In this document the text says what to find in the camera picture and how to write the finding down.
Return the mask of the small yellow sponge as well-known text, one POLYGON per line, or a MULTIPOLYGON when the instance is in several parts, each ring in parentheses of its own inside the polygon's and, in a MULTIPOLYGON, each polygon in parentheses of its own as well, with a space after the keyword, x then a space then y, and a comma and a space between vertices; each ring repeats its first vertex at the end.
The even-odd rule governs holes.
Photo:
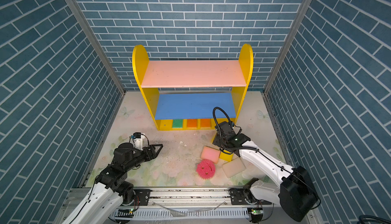
POLYGON ((215 145, 216 137, 217 137, 217 133, 215 133, 214 136, 213 136, 212 139, 211 139, 211 143, 212 143, 213 145, 215 145))
POLYGON ((228 152, 228 151, 222 151, 220 153, 220 159, 226 162, 231 162, 233 159, 233 153, 228 152))

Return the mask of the green sponge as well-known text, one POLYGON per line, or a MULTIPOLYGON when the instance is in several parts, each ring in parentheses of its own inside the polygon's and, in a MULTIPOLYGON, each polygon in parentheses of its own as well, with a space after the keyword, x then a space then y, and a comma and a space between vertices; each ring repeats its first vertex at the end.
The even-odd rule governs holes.
POLYGON ((174 119, 172 128, 183 128, 183 119, 174 119))

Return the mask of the orange sponge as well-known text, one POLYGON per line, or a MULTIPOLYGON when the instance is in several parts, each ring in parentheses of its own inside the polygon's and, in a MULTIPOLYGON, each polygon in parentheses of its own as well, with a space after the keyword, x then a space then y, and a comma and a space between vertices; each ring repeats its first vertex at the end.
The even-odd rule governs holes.
POLYGON ((198 120, 197 119, 187 119, 186 120, 186 128, 198 128, 198 120))

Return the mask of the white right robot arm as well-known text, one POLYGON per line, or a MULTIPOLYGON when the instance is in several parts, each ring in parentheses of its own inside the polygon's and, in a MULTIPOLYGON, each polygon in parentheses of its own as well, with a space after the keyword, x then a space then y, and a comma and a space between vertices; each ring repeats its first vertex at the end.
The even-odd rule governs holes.
POLYGON ((293 167, 272 157, 259 148, 247 135, 234 131, 233 122, 221 122, 215 126, 213 144, 222 153, 233 153, 265 173, 273 182, 271 187, 258 178, 252 179, 244 187, 247 200, 266 200, 279 204, 293 220, 300 222, 312 209, 321 204, 320 197, 308 171, 302 166, 293 167))

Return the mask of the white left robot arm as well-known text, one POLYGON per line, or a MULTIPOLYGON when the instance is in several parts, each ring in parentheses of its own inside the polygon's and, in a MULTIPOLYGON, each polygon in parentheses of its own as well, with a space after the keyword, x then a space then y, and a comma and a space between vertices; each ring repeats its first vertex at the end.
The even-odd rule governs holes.
POLYGON ((127 182, 128 172, 142 163, 156 159, 163 144, 137 149, 123 143, 114 150, 112 162, 95 178, 94 184, 64 224, 102 224, 121 205, 138 206, 139 198, 133 184, 127 182))

